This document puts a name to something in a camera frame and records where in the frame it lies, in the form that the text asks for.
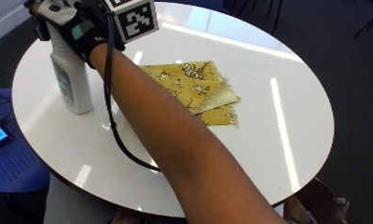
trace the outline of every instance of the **white round table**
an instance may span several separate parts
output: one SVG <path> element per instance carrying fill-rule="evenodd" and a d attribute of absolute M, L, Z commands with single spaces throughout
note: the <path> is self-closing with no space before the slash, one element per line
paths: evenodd
<path fill-rule="evenodd" d="M 160 30 L 130 43 L 125 54 L 139 64 L 215 62 L 242 102 L 235 105 L 239 125 L 211 130 L 270 202 L 279 203 L 317 175 L 331 151 L 335 124 L 324 87 L 292 50 L 252 25 L 200 7 L 156 6 Z M 89 70 L 95 109 L 75 115 L 63 105 L 50 53 L 49 42 L 33 44 L 13 84 L 15 116 L 39 157 L 70 183 L 106 201 L 184 217 L 163 174 L 137 165 L 117 145 L 98 72 Z M 126 145 L 150 161 L 122 112 L 114 110 Z"/>

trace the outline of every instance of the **gold patterned cloth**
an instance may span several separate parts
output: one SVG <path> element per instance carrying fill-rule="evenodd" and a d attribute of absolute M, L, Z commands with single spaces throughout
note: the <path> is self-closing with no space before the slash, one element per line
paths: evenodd
<path fill-rule="evenodd" d="M 176 96 L 207 125 L 236 124 L 235 95 L 214 62 L 144 65 L 141 69 Z"/>

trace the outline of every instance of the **bottle label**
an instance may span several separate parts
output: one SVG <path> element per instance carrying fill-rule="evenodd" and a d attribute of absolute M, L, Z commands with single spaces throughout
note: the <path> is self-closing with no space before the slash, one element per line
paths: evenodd
<path fill-rule="evenodd" d="M 75 101 L 74 101 L 74 92 L 73 92 L 70 76 L 67 75 L 66 70 L 62 68 L 62 66 L 57 64 L 57 62 L 53 61 L 53 65 L 54 65 L 55 76 L 58 78 L 63 99 L 66 103 L 71 107 L 74 107 Z"/>

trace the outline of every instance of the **white wall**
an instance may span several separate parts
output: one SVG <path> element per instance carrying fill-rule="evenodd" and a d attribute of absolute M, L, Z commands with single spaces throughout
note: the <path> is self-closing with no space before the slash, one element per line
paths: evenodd
<path fill-rule="evenodd" d="M 0 0 L 0 37 L 29 18 L 23 4 L 25 0 Z"/>

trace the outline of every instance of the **forearm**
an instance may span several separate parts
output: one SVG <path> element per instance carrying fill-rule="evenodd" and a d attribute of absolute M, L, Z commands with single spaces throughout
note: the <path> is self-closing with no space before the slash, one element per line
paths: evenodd
<path fill-rule="evenodd" d="M 91 53 L 91 62 L 102 76 L 105 55 L 102 45 Z M 223 145 L 178 98 L 118 51 L 113 64 L 113 96 L 160 169 L 167 172 L 174 163 L 179 170 L 170 169 L 168 175 L 191 172 L 195 166 L 183 164 L 188 156 L 199 160 L 195 148 Z"/>
<path fill-rule="evenodd" d="M 101 74 L 106 45 L 90 60 Z M 283 223 L 228 149 L 178 98 L 121 52 L 113 95 L 172 184 L 190 223 Z"/>

